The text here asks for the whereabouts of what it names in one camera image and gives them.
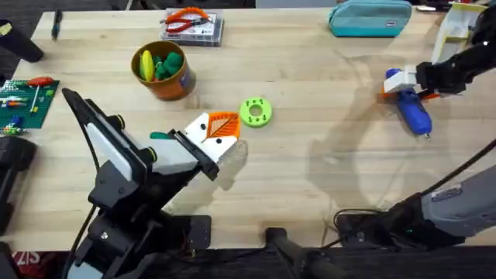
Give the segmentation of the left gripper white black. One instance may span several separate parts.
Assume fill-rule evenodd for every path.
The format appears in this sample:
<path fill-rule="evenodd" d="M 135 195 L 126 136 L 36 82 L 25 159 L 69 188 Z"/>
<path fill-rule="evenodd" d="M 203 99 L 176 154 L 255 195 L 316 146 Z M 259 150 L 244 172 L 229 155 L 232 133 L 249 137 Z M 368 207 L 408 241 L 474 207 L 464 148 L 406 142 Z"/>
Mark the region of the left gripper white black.
<path fill-rule="evenodd" d="M 184 131 L 171 130 L 142 149 L 123 131 L 87 131 L 108 160 L 88 196 L 99 212 L 79 246 L 80 264 L 139 264 L 149 255 L 185 248 L 193 235 L 200 248 L 208 247 L 209 216 L 172 216 L 163 208 L 197 174 L 217 178 L 220 158 L 239 139 L 239 115 L 204 112 Z"/>

